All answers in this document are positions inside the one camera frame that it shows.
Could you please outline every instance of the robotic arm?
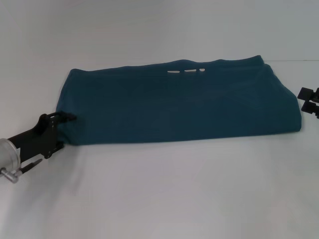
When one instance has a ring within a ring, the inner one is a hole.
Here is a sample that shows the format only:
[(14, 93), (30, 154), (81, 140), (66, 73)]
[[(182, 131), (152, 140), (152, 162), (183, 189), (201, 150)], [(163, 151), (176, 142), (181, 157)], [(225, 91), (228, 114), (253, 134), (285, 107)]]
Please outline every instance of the robotic arm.
[(36, 166), (42, 159), (23, 168), (20, 167), (21, 163), (38, 154), (49, 158), (62, 149), (64, 144), (58, 141), (57, 126), (75, 119), (75, 115), (65, 112), (43, 114), (34, 128), (8, 139), (0, 139), (0, 177), (4, 176), (16, 183), (20, 175)]
[(299, 92), (298, 99), (305, 101), (301, 111), (309, 114), (315, 113), (319, 119), (319, 106), (316, 105), (316, 103), (319, 103), (319, 88), (316, 92), (314, 92), (311, 89), (302, 87)]

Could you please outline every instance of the white wall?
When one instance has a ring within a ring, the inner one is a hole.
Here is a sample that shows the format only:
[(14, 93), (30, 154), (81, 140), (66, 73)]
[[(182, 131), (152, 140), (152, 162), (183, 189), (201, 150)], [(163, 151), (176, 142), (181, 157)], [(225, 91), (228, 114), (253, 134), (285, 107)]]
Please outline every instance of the white wall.
[[(296, 95), (316, 89), (318, 11), (315, 0), (1, 0), (0, 136), (54, 111), (72, 68), (260, 54)], [(299, 133), (68, 146), (18, 184), (0, 180), (0, 238), (317, 238), (318, 137), (303, 114)]]

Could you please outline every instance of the black mount bracket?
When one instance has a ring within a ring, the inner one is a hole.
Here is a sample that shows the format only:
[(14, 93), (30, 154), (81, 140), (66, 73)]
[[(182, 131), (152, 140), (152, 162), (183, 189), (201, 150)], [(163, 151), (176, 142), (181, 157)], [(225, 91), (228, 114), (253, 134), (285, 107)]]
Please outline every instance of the black mount bracket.
[(65, 112), (43, 114), (34, 128), (8, 140), (17, 149), (20, 148), (21, 163), (38, 154), (42, 154), (44, 158), (49, 158), (53, 153), (64, 147), (63, 142), (58, 141), (58, 124), (75, 119), (75, 115)]
[(316, 105), (316, 103), (319, 103), (319, 88), (314, 92), (311, 89), (302, 87), (297, 98), (305, 101), (301, 111), (309, 114), (315, 113), (319, 119), (319, 106)]

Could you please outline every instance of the folded blanket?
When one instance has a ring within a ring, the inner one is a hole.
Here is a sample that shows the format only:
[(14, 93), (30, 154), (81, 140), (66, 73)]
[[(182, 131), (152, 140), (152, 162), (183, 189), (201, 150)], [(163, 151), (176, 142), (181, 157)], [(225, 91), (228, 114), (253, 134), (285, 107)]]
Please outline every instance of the folded blanket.
[(77, 116), (59, 128), (61, 140), (75, 145), (252, 136), (301, 128), (297, 98), (260, 56), (73, 69), (57, 111)]

